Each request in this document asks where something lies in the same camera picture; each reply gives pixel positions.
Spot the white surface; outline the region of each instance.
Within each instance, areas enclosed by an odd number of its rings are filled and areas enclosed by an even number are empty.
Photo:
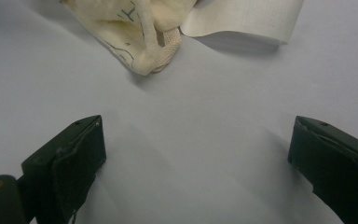
[[[1,0],[0,174],[95,114],[108,160],[79,224],[341,223],[286,156],[296,115],[358,137],[358,2],[305,2],[279,49],[185,37],[144,78],[55,1]]]
[[[233,31],[289,42],[304,0],[202,0],[181,30],[188,36]]]

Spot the cream fabric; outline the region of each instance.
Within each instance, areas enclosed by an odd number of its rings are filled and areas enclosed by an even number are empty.
[[[77,19],[140,75],[161,71],[178,50],[178,26],[196,0],[66,0]]]

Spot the white tabletop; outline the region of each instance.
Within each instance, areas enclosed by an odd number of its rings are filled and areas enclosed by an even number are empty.
[[[184,37],[140,77],[58,1],[0,0],[0,174],[97,114],[108,159],[76,223],[342,223],[286,158],[296,115],[358,137],[358,1],[306,1],[278,49]]]

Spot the cloth bag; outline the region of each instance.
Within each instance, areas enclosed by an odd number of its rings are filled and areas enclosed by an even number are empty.
[[[133,72],[161,71],[182,41],[197,0],[63,0],[76,18]]]

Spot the drawstring bag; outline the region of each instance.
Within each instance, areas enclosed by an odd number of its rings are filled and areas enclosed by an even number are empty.
[[[133,72],[161,71],[182,41],[178,27],[197,0],[63,0]]]

